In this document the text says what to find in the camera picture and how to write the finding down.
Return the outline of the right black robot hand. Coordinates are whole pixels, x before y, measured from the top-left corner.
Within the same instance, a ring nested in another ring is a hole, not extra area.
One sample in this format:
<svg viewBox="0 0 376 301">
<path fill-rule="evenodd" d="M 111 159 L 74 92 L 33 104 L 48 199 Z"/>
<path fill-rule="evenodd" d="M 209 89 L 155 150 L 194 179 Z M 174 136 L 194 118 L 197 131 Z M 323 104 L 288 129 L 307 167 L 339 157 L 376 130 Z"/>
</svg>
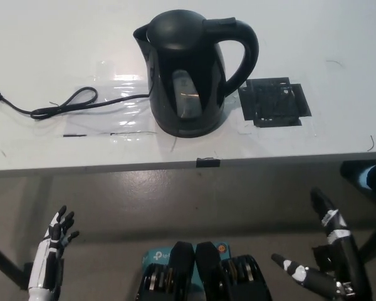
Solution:
<svg viewBox="0 0 376 301">
<path fill-rule="evenodd" d="M 328 300 L 372 300 L 372 288 L 355 239 L 339 209 L 320 189 L 310 192 L 311 204 L 327 244 L 314 249 L 319 269 L 279 254 L 271 259 L 298 285 Z"/>
</svg>

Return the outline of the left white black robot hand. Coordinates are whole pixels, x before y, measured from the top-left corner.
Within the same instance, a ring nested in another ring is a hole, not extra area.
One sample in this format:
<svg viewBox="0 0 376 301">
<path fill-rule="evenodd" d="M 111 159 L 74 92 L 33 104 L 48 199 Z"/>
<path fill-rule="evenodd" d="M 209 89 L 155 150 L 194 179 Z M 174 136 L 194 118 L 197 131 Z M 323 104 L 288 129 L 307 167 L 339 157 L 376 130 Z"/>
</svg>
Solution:
<svg viewBox="0 0 376 301">
<path fill-rule="evenodd" d="M 67 207 L 62 206 L 55 213 L 38 245 L 28 283 L 31 297 L 45 295 L 47 300 L 53 300 L 61 290 L 64 250 L 80 234 L 79 231 L 68 232 L 74 225 L 75 213 L 66 210 Z"/>
</svg>

